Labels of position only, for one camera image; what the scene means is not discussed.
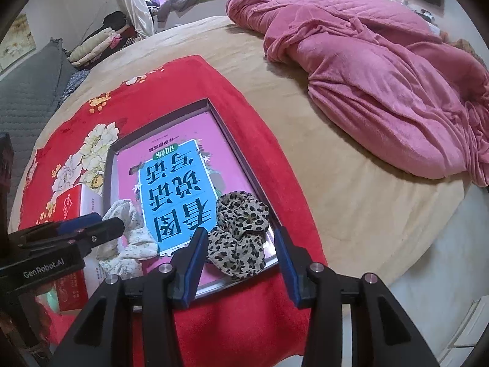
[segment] red and white box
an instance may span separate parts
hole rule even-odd
[[[78,184],[56,199],[55,222],[78,218],[96,212],[102,215],[102,197],[86,185]],[[61,313],[79,311],[88,302],[99,284],[107,276],[100,268],[92,252],[84,258],[83,270],[62,277],[55,282],[56,294]]]

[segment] wall picture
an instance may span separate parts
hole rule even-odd
[[[20,14],[12,23],[5,38],[0,42],[0,72],[18,61],[25,54],[36,49],[28,18]]]

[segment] pink blanket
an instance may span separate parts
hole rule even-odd
[[[265,35],[267,58],[297,62],[322,111],[380,159],[439,179],[489,177],[488,73],[388,0],[229,0]]]

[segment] white tiled floor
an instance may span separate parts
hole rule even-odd
[[[391,290],[438,356],[473,300],[489,294],[489,193],[471,186],[428,251]],[[351,320],[343,321],[343,367],[351,366]],[[299,367],[293,356],[277,367]]]

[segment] leopard print scrunchie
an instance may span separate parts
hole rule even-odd
[[[217,199],[216,216],[217,226],[209,233],[207,258],[234,279],[262,271],[268,207],[250,193],[231,192]]]

